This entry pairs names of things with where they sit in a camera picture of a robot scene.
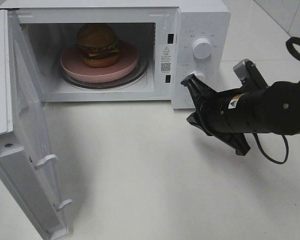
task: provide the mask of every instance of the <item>microwave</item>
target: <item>microwave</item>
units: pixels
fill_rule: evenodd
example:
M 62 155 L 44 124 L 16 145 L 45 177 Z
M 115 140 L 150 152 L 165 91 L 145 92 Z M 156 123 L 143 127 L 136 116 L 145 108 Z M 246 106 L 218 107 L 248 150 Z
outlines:
M 221 0 L 7 0 L 0 6 L 0 179 L 44 240 L 68 233 L 43 103 L 171 101 L 193 108 L 180 82 L 217 81 L 230 13 Z M 138 51 L 107 84 L 73 80 L 61 58 L 87 23 L 106 23 Z

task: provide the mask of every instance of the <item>warning label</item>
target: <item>warning label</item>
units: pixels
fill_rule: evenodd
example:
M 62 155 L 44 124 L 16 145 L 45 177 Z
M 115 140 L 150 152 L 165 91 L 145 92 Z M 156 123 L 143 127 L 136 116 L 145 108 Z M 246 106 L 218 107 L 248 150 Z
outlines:
M 239 101 L 239 98 L 244 95 L 244 93 L 235 95 L 229 102 L 228 109 L 235 109 L 237 107 L 237 103 Z
M 171 44 L 160 45 L 160 71 L 163 74 L 170 74 L 172 71 L 172 61 L 175 49 Z

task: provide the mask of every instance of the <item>cheese slice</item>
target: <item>cheese slice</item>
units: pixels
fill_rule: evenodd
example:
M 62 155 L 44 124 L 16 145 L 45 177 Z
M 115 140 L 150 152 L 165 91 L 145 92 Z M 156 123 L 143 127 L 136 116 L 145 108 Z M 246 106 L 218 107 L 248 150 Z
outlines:
M 117 53 L 117 52 L 119 52 L 119 49 L 115 47 L 111 51 L 102 52 L 102 53 L 88 53 L 88 55 L 89 55 L 89 57 L 94 57 L 94 56 L 97 56 L 97 55 L 100 55 L 100 54 L 109 54 L 109 53 Z

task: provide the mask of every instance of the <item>white knob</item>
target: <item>white knob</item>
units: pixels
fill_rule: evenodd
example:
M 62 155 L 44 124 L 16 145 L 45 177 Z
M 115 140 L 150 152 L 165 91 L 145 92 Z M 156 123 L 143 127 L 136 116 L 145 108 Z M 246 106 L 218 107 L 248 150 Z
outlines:
M 206 59 L 211 55 L 211 51 L 212 42 L 207 37 L 199 38 L 192 44 L 192 52 L 197 59 Z
M 206 76 L 202 71 L 196 70 L 196 71 L 191 72 L 190 75 L 191 74 L 194 74 L 201 82 L 204 82 L 204 83 L 206 82 Z

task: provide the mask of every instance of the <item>pink plate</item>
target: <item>pink plate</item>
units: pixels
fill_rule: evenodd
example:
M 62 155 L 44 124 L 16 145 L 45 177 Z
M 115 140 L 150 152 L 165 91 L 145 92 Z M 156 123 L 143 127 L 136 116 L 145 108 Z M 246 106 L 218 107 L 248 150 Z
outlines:
M 139 53 L 131 44 L 120 41 L 118 61 L 108 67 L 89 67 L 84 64 L 78 55 L 76 46 L 68 48 L 61 57 L 61 65 L 64 71 L 74 79 L 86 83 L 107 83 L 120 79 L 136 67 Z

